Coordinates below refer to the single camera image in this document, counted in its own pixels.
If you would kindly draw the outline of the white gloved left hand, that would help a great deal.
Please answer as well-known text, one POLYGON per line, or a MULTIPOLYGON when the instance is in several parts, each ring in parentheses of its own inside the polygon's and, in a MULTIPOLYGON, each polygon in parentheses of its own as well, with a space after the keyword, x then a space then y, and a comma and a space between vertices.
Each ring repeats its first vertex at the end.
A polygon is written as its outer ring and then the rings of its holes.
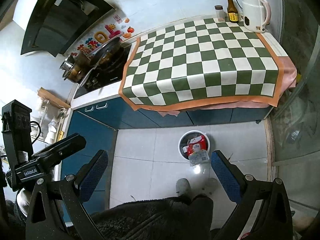
POLYGON ((25 217, 28 216, 31 193, 26 189, 21 189, 16 196, 17 210, 25 217))

